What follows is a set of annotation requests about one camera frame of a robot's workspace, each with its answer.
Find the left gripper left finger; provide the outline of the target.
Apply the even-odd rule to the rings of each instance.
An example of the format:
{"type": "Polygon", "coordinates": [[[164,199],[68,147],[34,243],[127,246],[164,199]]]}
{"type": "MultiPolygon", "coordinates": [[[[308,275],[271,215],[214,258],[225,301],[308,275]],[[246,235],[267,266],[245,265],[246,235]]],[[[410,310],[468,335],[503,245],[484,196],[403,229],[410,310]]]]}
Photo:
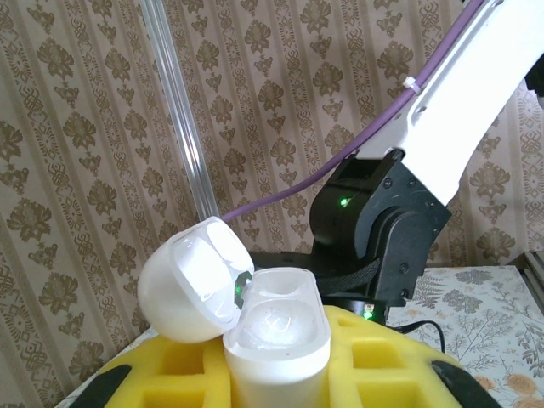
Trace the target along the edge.
{"type": "Polygon", "coordinates": [[[148,338],[107,363],[63,408],[234,408],[222,339],[148,338]]]}

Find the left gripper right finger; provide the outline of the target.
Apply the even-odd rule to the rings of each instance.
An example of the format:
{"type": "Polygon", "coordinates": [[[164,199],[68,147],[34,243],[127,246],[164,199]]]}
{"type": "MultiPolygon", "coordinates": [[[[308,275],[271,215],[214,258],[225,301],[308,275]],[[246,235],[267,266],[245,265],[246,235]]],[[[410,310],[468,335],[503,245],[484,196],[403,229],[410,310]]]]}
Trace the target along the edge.
{"type": "Polygon", "coordinates": [[[331,357],[322,408],[502,408],[437,349],[338,307],[325,313],[331,357]]]}

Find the white earbud charging case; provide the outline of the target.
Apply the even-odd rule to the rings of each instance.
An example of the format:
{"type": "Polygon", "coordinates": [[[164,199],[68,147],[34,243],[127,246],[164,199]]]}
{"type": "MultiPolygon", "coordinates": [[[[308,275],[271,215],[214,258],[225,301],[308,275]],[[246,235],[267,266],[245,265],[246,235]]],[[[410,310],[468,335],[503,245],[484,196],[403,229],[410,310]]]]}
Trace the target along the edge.
{"type": "Polygon", "coordinates": [[[310,271],[256,269],[234,231],[210,217],[149,257],[138,299],[170,340],[221,339],[243,408],[318,408],[331,329],[310,271]]]}

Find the floral patterned table cover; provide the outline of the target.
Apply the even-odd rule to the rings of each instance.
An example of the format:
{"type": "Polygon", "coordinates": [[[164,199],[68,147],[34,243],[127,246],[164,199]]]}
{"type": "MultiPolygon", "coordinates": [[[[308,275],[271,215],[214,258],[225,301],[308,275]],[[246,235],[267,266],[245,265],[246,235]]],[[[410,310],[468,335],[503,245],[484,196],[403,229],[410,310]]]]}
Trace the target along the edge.
{"type": "MultiPolygon", "coordinates": [[[[544,314],[514,267],[429,269],[386,327],[458,361],[502,408],[544,408],[544,314]]],[[[82,379],[75,392],[109,362],[98,343],[81,343],[70,364],[82,379]]]]}

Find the clear acrylic pole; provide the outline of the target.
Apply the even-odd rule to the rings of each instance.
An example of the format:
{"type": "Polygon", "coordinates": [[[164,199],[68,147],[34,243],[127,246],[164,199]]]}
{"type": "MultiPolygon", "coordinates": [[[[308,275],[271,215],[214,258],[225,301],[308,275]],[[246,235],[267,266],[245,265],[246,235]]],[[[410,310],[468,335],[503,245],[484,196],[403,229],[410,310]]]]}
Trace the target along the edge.
{"type": "Polygon", "coordinates": [[[212,180],[207,171],[164,2],[141,0],[141,8],[198,219],[202,221],[218,216],[212,180]]]}

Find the aluminium side rail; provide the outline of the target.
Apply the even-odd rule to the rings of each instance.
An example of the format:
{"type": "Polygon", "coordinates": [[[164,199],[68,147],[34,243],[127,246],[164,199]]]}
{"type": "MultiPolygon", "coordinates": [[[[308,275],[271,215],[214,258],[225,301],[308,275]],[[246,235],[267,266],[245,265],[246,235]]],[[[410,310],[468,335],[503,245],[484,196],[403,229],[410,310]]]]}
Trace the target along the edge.
{"type": "Polygon", "coordinates": [[[537,297],[544,298],[544,250],[525,252],[522,272],[537,297]]]}

